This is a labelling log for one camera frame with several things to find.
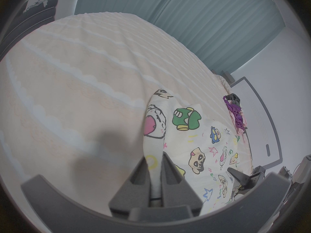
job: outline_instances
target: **yellow circle print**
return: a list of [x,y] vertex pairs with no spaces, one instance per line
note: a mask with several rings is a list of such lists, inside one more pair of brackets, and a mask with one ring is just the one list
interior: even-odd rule
[[145,159],[146,159],[147,164],[148,164],[148,160],[150,160],[150,159],[153,160],[153,164],[152,165],[148,165],[148,170],[155,169],[158,166],[158,160],[153,155],[147,155],[145,157]]

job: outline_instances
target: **blue superhero character print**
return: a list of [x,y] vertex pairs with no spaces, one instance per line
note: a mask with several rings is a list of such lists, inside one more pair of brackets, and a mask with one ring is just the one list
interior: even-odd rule
[[211,135],[210,137],[212,138],[212,144],[214,144],[215,142],[219,142],[220,138],[221,138],[221,134],[219,132],[218,129],[216,129],[215,127],[211,127]]

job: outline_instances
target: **cartoon print fabric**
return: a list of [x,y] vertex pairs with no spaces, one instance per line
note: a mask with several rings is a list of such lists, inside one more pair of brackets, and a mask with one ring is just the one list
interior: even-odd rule
[[151,198],[161,196],[161,162],[165,151],[204,202],[201,215],[234,200],[238,186],[227,172],[238,169],[237,138],[228,126],[204,115],[200,104],[180,104],[163,89],[151,97],[144,140]]

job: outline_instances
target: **bed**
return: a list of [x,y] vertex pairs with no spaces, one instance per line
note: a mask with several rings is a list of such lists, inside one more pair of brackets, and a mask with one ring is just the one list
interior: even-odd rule
[[[0,172],[14,201],[37,219],[20,184],[42,174],[61,192],[111,215],[109,200],[142,157],[151,95],[235,131],[220,80],[184,45],[138,16],[80,14],[41,26],[0,62]],[[248,142],[240,169],[252,172]]]

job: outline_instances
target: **purple cloth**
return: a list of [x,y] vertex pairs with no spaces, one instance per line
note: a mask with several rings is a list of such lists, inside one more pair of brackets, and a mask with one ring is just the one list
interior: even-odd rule
[[243,127],[243,117],[239,114],[240,111],[241,111],[241,107],[235,105],[235,104],[232,104],[232,103],[229,103],[227,100],[226,100],[226,97],[224,96],[223,97],[226,105],[227,105],[227,108],[228,110],[230,110],[233,114],[234,114],[234,117],[235,117],[235,127],[236,128],[240,128],[242,130],[245,130],[245,128]]

